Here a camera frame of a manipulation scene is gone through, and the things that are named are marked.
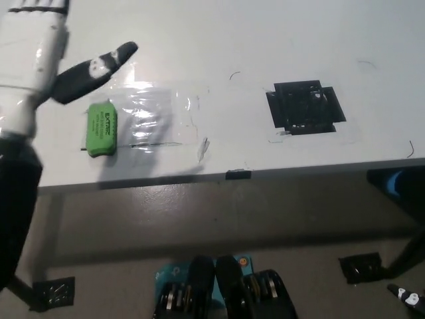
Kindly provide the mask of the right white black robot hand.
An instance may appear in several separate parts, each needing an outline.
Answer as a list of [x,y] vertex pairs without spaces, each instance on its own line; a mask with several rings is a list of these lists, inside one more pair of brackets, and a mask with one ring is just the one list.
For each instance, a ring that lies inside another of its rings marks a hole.
[[401,286],[388,284],[387,289],[407,307],[418,312],[424,312],[424,297],[416,292],[411,292]]

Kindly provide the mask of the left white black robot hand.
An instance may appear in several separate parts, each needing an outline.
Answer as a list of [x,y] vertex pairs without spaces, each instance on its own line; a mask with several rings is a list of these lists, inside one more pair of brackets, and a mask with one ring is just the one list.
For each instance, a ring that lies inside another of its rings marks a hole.
[[1,137],[34,138],[37,108],[66,105],[105,85],[138,50],[130,41],[59,72],[69,1],[14,1],[1,20]]

